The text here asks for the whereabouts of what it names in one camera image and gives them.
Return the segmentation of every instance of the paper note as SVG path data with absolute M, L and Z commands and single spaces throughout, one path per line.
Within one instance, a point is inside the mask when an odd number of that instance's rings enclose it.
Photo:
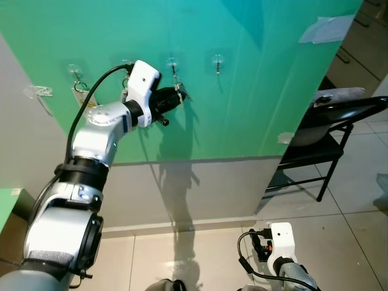
M 78 102 L 78 105 L 81 107 L 83 105 L 89 91 L 80 90 L 80 89 L 75 90 L 74 88 L 72 88 L 72 91 L 73 91 L 75 99 Z M 87 108 L 93 108 L 93 107 L 96 107 L 97 105 L 98 105 L 98 103 L 97 103 L 96 98 L 93 94 L 92 97 L 90 98 L 89 102 L 87 103 Z
M 318 17 L 317 22 L 303 33 L 299 43 L 322 44 L 324 42 L 342 41 L 352 25 L 354 16 Z

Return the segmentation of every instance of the cabinet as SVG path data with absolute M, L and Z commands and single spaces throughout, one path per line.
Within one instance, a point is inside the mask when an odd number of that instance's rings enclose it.
M 327 72 L 335 87 L 363 87 L 368 98 L 388 74 L 386 2 L 363 2 Z

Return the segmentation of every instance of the green wall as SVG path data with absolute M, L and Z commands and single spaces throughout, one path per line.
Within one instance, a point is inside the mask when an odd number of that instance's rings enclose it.
M 19 198 L 12 194 L 13 189 L 0 189 L 0 233 Z
M 157 68 L 171 86 L 178 62 L 193 103 L 166 114 L 170 125 L 135 129 L 116 162 L 282 155 L 340 42 L 299 44 L 319 16 L 354 14 L 361 0 L 110 0 L 0 2 L 0 31 L 65 132 L 78 105 L 67 66 L 90 87 L 122 59 Z M 212 56 L 225 58 L 216 75 Z M 116 101 L 124 73 L 96 92 Z

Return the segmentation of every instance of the cabinet handle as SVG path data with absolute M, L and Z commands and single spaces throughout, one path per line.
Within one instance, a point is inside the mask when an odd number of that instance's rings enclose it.
M 338 51 L 336 56 L 342 60 L 344 64 L 350 64 L 350 59 L 341 51 Z
M 354 17 L 354 20 L 353 20 L 353 21 L 357 22 L 359 25 L 361 25 L 361 26 L 363 26 L 363 27 L 365 27 L 365 28 L 370 27 L 370 22 L 367 22 L 367 21 L 365 21 L 365 20 L 360 20 L 360 18 L 357 18 L 357 16 Z
M 370 5 L 373 5 L 373 6 L 376 6 L 376 7 L 379 7 L 381 5 L 380 2 L 375 2 L 375 1 L 372 1 L 372 0 L 364 0 L 364 1 L 369 3 Z

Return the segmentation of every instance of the white wall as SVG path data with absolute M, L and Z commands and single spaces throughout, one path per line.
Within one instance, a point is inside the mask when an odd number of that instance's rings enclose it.
M 388 75 L 381 81 L 372 97 L 388 96 Z
M 22 93 L 29 85 L 0 36 L 0 187 L 24 187 L 36 197 L 62 162 L 65 134 L 36 98 Z M 105 226 L 251 216 L 278 163 L 264 158 L 114 166 L 104 189 Z

